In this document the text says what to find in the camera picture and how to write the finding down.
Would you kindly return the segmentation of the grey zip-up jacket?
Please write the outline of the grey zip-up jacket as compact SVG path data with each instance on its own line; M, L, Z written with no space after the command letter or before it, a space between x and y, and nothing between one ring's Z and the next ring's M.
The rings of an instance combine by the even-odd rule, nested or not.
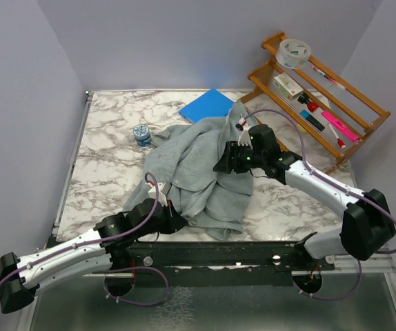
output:
M244 214L253 195L249 173L213 171L226 142L238 139L235 126L246 113L244 104L236 102L225 117L170 126L153 136L155 149L143 164L143 172L171 185L167 197L189 225L206 229L217 240L243 232Z

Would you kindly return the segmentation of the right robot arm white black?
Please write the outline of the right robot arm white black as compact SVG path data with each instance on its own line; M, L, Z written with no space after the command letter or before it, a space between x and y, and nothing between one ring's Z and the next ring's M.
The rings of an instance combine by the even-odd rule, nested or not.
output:
M332 255L365 261L395 236L395 224L380 191L350 187L319 172L298 154L283 151L267 125L254 126L246 134L248 143L226 142L215 172L241 174L259 168L268 178L305 192L342 219L341 228L310 234L297 244L294 261L299 268L309 270Z

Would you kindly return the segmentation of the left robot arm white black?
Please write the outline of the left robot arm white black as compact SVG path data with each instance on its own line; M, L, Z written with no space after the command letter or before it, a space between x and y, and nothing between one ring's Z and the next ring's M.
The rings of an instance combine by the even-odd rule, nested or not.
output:
M188 221L171 202L147 198L132 210L104 218L94 228L53 248L0 258L0 306L4 314L30 305L39 291L91 272L131 272L140 265L129 248L148 234L174 234Z

